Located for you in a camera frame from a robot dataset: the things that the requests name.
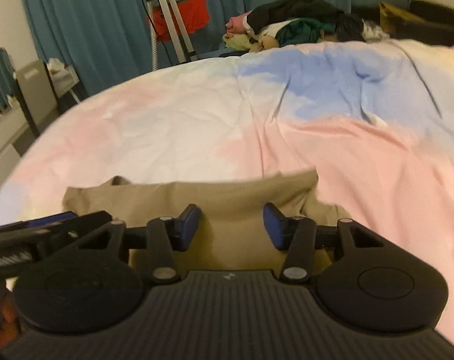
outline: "pile of clothes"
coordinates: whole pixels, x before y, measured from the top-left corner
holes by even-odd
[[[323,0],[279,0],[231,17],[223,36],[228,47],[259,52],[289,44],[377,42],[388,34],[374,22],[347,14]]]

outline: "tripod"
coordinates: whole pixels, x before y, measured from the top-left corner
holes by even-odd
[[[177,54],[177,59],[179,63],[183,64],[186,62],[196,61],[197,53],[192,45],[192,41],[187,32],[187,28],[185,27],[185,23],[182,19],[180,14],[180,10],[178,9],[178,5],[176,0],[158,0],[160,4],[160,8],[165,18],[165,22],[167,24],[168,32],[170,34],[170,38],[173,43],[173,48],[175,49],[175,53]],[[153,0],[143,0],[143,2],[147,6],[148,14],[150,18],[153,17]],[[183,44],[180,41],[180,38],[177,34],[172,13],[175,16],[178,28],[180,33],[182,34]],[[158,69],[158,55],[157,55],[157,37],[155,33],[155,29],[153,28],[153,22],[151,23],[151,40],[152,40],[152,70]]]

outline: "red object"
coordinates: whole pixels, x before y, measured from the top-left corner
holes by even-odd
[[[187,28],[187,32],[189,34],[193,34],[195,31],[206,26],[209,22],[210,16],[207,11],[207,0],[181,0],[178,1],[177,4],[178,9],[180,10],[180,14],[182,15],[182,19],[184,20],[185,26]],[[175,16],[173,15],[171,9],[170,13],[172,14],[177,33],[180,34]],[[167,23],[163,18],[160,7],[154,7],[153,9],[153,23],[155,25],[157,33],[159,34],[158,40],[162,42],[170,40]]]

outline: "ribbed black surface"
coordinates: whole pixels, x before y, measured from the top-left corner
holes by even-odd
[[[368,336],[327,316],[306,288],[268,271],[203,272],[156,287],[121,324],[96,334],[28,332],[4,351],[10,360],[453,359],[434,331]]]

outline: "bedspread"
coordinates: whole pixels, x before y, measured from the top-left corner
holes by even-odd
[[[301,45],[160,70],[76,106],[0,191],[0,224],[68,186],[231,181],[315,167],[319,200],[437,268],[454,342],[454,48]]]

